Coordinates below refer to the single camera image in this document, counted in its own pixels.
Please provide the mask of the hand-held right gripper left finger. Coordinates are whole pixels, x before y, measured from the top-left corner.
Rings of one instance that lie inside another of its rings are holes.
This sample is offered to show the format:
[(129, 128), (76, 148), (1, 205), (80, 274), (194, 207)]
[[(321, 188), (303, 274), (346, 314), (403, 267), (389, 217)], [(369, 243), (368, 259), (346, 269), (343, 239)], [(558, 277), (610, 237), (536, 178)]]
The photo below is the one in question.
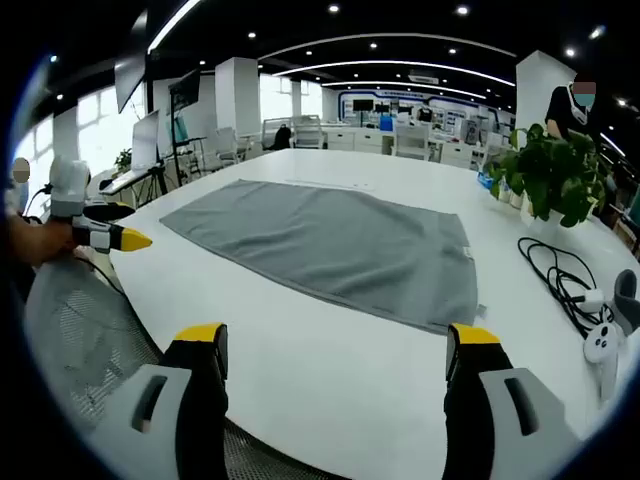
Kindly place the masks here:
[(89, 441), (116, 478), (227, 478), (227, 338), (223, 323), (189, 327), (108, 397)]

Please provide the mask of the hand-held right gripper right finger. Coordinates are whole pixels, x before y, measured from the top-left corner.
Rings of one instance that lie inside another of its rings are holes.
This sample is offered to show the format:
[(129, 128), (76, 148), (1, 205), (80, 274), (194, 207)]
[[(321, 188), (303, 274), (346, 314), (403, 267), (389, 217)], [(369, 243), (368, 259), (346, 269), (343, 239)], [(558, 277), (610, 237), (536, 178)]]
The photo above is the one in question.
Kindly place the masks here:
[(550, 479), (577, 449), (562, 401), (489, 331), (449, 325), (445, 379), (444, 479)]

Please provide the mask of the person's left hand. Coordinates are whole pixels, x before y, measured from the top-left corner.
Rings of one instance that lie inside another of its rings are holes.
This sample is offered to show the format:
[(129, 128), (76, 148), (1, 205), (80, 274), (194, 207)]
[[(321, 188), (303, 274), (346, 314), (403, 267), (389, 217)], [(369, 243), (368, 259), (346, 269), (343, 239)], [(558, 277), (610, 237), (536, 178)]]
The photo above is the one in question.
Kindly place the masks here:
[(30, 227), (29, 262), (39, 265), (60, 254), (73, 251), (77, 244), (73, 238), (72, 226), (51, 221)]

